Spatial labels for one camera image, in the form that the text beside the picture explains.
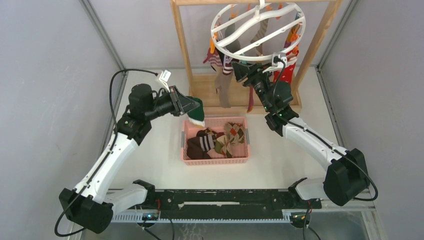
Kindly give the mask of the green yellow dotted sock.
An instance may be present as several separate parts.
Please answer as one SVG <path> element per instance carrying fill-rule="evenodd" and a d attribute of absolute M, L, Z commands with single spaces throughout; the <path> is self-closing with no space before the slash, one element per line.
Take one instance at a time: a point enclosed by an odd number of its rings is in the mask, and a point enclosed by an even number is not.
<path fill-rule="evenodd" d="M 188 96 L 189 99 L 199 103 L 199 107 L 188 112 L 188 120 L 195 126 L 204 128 L 205 127 L 205 111 L 203 101 L 197 97 Z"/>

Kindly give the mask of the beige orange green argyle sock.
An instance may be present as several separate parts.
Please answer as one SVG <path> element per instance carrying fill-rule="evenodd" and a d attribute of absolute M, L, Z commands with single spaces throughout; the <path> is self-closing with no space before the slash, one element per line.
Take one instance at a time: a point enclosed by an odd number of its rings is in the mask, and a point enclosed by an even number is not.
<path fill-rule="evenodd" d="M 223 132 L 214 134 L 214 150 L 226 158 L 233 157 L 233 147 L 244 144 L 245 126 L 241 123 L 227 122 Z"/>

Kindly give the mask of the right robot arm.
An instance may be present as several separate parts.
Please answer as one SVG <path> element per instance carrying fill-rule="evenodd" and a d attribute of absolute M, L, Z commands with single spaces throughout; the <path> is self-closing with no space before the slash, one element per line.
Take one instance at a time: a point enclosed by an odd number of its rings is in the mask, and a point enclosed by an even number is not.
<path fill-rule="evenodd" d="M 286 138 L 312 156 L 325 170 L 325 177 L 296 181 L 289 189 L 289 203 L 302 208 L 309 200 L 327 199 L 337 206 L 351 200 L 374 201 L 378 189 L 368 175 L 364 154 L 357 148 L 348 150 L 330 142 L 310 128 L 290 102 L 291 86 L 281 80 L 270 80 L 266 70 L 270 64 L 232 62 L 235 79 L 244 87 L 253 88 L 266 111 L 265 120 L 271 131 Z"/>

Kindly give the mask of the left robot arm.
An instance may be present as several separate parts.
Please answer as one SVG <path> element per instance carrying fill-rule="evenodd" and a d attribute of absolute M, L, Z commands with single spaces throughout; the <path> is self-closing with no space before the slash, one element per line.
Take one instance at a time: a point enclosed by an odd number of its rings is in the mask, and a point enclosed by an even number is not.
<path fill-rule="evenodd" d="M 114 216 L 141 205 L 153 207 L 157 196 L 153 185 L 141 180 L 108 194 L 116 174 L 127 158 L 138 148 L 151 130 L 152 120 L 171 114 L 179 117 L 200 107 L 200 103 L 170 86 L 162 94 L 154 94 L 145 83 L 135 85 L 128 96 L 129 104 L 117 121 L 109 143 L 85 177 L 73 188 L 59 194 L 62 217 L 83 230 L 102 233 Z"/>

